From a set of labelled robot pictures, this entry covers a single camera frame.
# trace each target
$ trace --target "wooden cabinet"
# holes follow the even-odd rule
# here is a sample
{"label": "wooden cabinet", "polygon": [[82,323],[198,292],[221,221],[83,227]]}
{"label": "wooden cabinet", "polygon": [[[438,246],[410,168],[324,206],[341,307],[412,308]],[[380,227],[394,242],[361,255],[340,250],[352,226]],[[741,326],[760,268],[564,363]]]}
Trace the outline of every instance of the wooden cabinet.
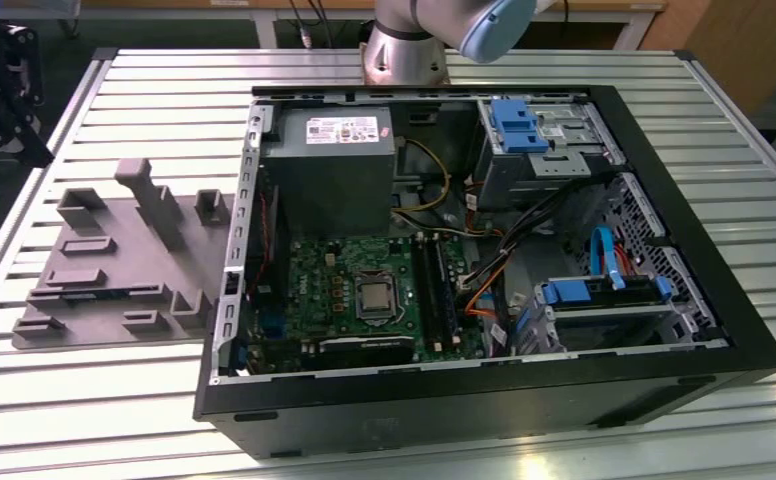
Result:
{"label": "wooden cabinet", "polygon": [[690,50],[740,109],[776,88],[776,0],[669,0],[642,50]]}

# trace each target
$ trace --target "wire bundle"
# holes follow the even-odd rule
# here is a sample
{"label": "wire bundle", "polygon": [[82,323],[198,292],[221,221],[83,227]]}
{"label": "wire bundle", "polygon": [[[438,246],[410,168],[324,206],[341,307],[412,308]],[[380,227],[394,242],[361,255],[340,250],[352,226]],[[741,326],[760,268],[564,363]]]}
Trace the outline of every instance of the wire bundle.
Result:
{"label": "wire bundle", "polygon": [[[569,195],[585,187],[609,182],[616,174],[616,171],[610,171],[594,177],[572,180],[558,190],[542,198],[542,200],[540,200],[536,205],[533,205],[521,214],[513,226],[504,233],[497,244],[497,248],[494,249],[494,253],[492,254],[488,261],[482,262],[481,265],[462,279],[462,285],[468,285],[486,272],[490,272],[488,278],[470,297],[470,300],[465,304],[464,313],[465,315],[484,315],[494,317],[497,325],[502,331],[506,332],[506,342],[500,349],[504,354],[506,354],[509,351],[509,342],[512,337],[512,326],[502,280],[502,272],[506,268],[506,261],[509,260],[509,256],[512,255],[512,252],[514,251],[521,241],[530,235],[533,229],[550,219],[557,209],[565,203]],[[486,289],[490,289],[492,292],[492,303],[494,305],[494,309],[492,311],[474,308],[474,304],[480,300],[480,297],[482,296],[482,293]]]}

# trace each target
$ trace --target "yellow wire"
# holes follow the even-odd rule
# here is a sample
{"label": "yellow wire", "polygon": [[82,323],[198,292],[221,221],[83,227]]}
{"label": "yellow wire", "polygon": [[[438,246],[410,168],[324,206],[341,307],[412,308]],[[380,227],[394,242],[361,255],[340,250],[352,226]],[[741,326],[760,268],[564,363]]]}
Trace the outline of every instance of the yellow wire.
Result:
{"label": "yellow wire", "polygon": [[444,166],[444,162],[441,161],[438,156],[433,153],[433,151],[429,150],[426,145],[420,143],[417,140],[412,140],[410,138],[405,139],[405,143],[417,145],[417,147],[424,151],[424,153],[429,155],[432,161],[436,162],[436,164],[438,165],[438,168],[441,169],[441,175],[444,176],[444,187],[441,187],[441,195],[438,195],[438,198],[436,198],[432,202],[425,203],[422,205],[417,205],[414,207],[401,207],[392,209],[392,211],[394,212],[420,212],[421,210],[426,210],[428,208],[432,208],[436,205],[438,205],[446,198],[448,192],[450,190],[450,175],[446,173],[446,167]]}

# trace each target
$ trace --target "motherboard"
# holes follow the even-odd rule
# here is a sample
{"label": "motherboard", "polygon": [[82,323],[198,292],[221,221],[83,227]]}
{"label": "motherboard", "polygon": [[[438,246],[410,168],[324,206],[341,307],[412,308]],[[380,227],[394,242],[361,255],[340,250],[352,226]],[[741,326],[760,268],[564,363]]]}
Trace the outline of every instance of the motherboard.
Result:
{"label": "motherboard", "polygon": [[286,306],[258,317],[259,370],[481,358],[478,327],[454,311],[466,270],[453,235],[294,240]]}

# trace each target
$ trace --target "power supply label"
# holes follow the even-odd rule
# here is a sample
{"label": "power supply label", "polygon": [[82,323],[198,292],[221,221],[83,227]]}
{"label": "power supply label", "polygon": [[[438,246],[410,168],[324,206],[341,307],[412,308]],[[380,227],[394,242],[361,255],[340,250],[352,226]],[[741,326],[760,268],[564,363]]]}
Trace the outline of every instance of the power supply label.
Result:
{"label": "power supply label", "polygon": [[377,143],[376,117],[316,117],[306,124],[308,145],[329,143]]}

